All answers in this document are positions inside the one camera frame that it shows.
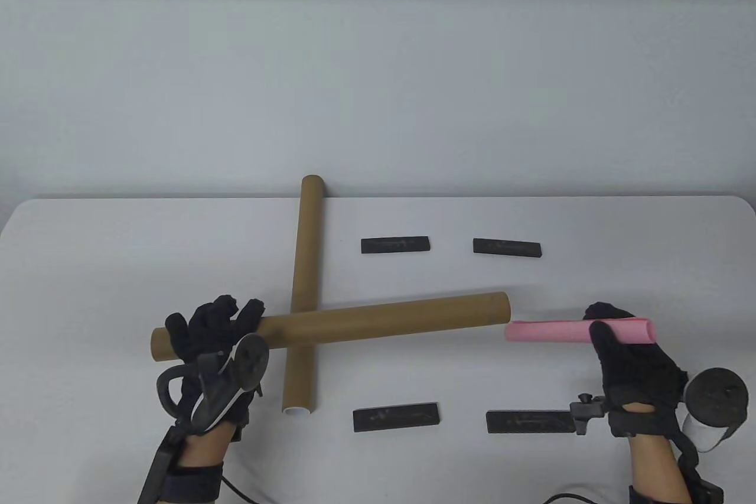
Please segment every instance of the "black glove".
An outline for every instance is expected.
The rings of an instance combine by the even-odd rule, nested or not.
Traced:
[[[634,316],[609,303],[594,303],[585,310],[584,320],[627,317]],[[680,426],[674,411],[683,398],[688,374],[658,344],[621,344],[607,323],[591,325],[591,342],[601,362],[613,435],[676,436]],[[622,408],[632,402],[650,404],[656,411],[630,413]]]
[[[259,299],[251,299],[238,317],[232,320],[238,310],[237,302],[232,296],[221,295],[213,303],[197,307],[188,325],[181,313],[168,316],[165,328],[176,355],[187,364],[195,363],[197,356],[205,353],[223,352],[228,356],[241,337],[257,330],[265,305]],[[181,418],[191,419],[194,406],[201,395],[199,378],[183,379],[181,399],[177,404]],[[249,404],[254,395],[254,391],[243,393],[221,421],[228,421],[238,429],[243,428],[249,423]]]

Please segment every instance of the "black cable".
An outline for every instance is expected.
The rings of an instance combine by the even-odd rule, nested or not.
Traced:
[[[543,504],[551,504],[551,502],[554,502],[561,498],[572,498],[573,500],[580,500],[581,502],[585,502],[585,504],[597,504],[597,502],[594,502],[590,498],[586,498],[585,496],[581,496],[580,494],[573,494],[572,492],[560,492],[559,494],[554,494]]]
[[[224,476],[222,476],[221,479],[223,480],[223,482],[226,483],[226,486],[231,488],[234,494],[236,494],[238,497],[243,499],[244,502],[249,502],[249,504],[257,504],[257,502],[255,502],[253,499],[246,496],[246,494],[244,494],[241,490],[239,490],[234,485],[232,485],[229,479],[227,479]],[[550,499],[545,501],[543,504],[551,504],[551,502],[556,502],[557,500],[562,499],[562,498],[571,498],[573,500],[580,500],[581,502],[584,502],[584,504],[598,504],[598,502],[594,502],[590,498],[586,498],[585,496],[581,496],[580,494],[573,494],[571,492],[560,492],[559,494],[554,494],[553,496],[551,496]]]
[[[229,487],[229,488],[232,489],[232,491],[234,492],[234,494],[236,494],[238,497],[240,497],[241,499],[243,499],[244,502],[249,502],[249,504],[257,504],[257,502],[255,502],[253,499],[251,499],[248,496],[246,496],[241,490],[239,490],[234,485],[232,485],[226,477],[222,476],[221,480],[223,480],[223,482],[226,483],[227,487]]]

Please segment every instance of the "wrist strap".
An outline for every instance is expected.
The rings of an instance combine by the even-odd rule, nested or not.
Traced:
[[[615,437],[658,435],[672,439],[680,433],[680,424],[673,410],[657,409],[653,413],[631,413],[614,409],[608,414],[608,422]]]
[[[175,504],[207,504],[215,502],[221,492],[223,464],[214,467],[182,469],[168,472],[162,484],[160,499]]]

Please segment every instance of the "white wall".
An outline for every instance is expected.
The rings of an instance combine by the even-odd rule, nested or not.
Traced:
[[[738,193],[756,0],[0,0],[33,194]]]

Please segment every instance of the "pink rolled paper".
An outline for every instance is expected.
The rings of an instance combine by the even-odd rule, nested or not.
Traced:
[[[511,342],[591,342],[589,328],[594,321],[612,327],[617,340],[624,344],[654,344],[656,329],[647,318],[596,318],[588,321],[515,321],[504,329]]]

